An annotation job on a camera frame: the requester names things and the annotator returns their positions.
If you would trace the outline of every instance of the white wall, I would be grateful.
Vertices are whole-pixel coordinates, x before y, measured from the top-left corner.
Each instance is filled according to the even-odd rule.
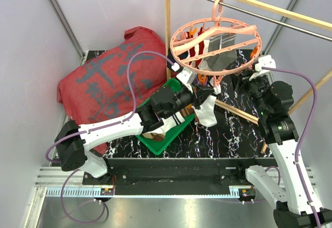
[[[57,84],[79,64],[48,0],[0,0],[0,223],[21,227],[63,117]]]
[[[331,2],[332,0],[300,0],[295,11],[332,23]],[[332,37],[332,32],[320,28],[300,24],[295,21],[289,21],[289,23]],[[332,68],[331,49],[332,43],[328,41],[284,28],[272,47],[271,54],[277,63],[277,67],[302,72],[316,82]],[[305,80],[296,76],[280,73],[274,73],[273,75],[276,80],[285,80],[293,86],[295,101],[310,87]],[[331,90],[332,81],[329,81],[318,90],[319,101],[317,110],[302,149],[305,163],[313,171],[322,202],[329,209],[332,208],[332,195],[330,192],[330,186],[332,186],[332,178],[330,177],[330,170],[332,169],[332,142],[330,139],[332,127]],[[303,131],[311,105],[312,98],[292,114],[300,134]]]
[[[153,29],[164,39],[164,0],[58,0],[83,49],[109,49],[123,42],[126,29],[141,25]],[[286,8],[290,0],[259,0]],[[231,0],[226,3],[255,11],[267,17],[278,15]],[[213,4],[204,0],[171,0],[171,34],[180,26],[211,16]],[[225,9],[225,17],[256,24],[266,44],[275,25]]]

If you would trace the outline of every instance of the black marble table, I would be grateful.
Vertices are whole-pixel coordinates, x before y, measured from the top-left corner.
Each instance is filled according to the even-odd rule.
[[[87,60],[104,51],[89,51]],[[251,50],[237,50],[237,60],[229,68],[250,58]],[[246,94],[233,91],[230,76],[222,80],[222,93],[218,99],[257,117],[251,99]],[[135,136],[111,141],[103,157],[106,158],[252,158],[270,157],[260,151],[264,140],[256,124],[252,124],[220,107],[215,106],[217,124],[213,127],[199,125],[195,119],[160,154],[154,155]]]

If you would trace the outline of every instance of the metallic floor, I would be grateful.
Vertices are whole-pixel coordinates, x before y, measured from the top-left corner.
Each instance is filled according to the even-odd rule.
[[[66,198],[66,209],[69,212],[87,200]],[[62,218],[64,213],[60,198],[47,197],[38,228],[276,228],[272,208],[267,202],[241,205],[225,204],[217,199],[114,198],[107,202],[107,206],[107,220],[105,213],[99,223],[76,224],[68,218]],[[102,207],[97,203],[88,203],[72,213],[72,216],[81,221],[91,221],[99,216],[101,210]]]

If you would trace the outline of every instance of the red pillow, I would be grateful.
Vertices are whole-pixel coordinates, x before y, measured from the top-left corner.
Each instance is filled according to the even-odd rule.
[[[152,30],[135,27],[125,31],[126,40],[62,79],[58,102],[77,124],[89,124],[116,118],[132,111],[133,99],[127,81],[129,59],[136,53],[151,50],[165,55],[165,44]],[[130,66],[130,78],[137,106],[166,81],[166,61],[154,54],[141,54]],[[95,150],[103,154],[107,145]]]

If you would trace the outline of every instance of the green plastic bin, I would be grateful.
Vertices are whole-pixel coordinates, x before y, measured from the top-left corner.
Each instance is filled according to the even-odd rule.
[[[176,79],[169,79],[164,85],[168,86],[173,89],[174,92],[179,92],[181,90],[181,84],[178,80]],[[195,118],[195,114],[191,114],[187,117],[185,117],[185,121],[173,128],[171,128],[169,131],[167,131],[165,135],[165,139],[163,141],[153,141],[151,139],[147,139],[143,136],[137,136],[137,138],[144,143],[149,150],[152,151],[153,154],[159,155],[162,153],[162,151],[173,141],[175,137],[178,136],[178,134]]]

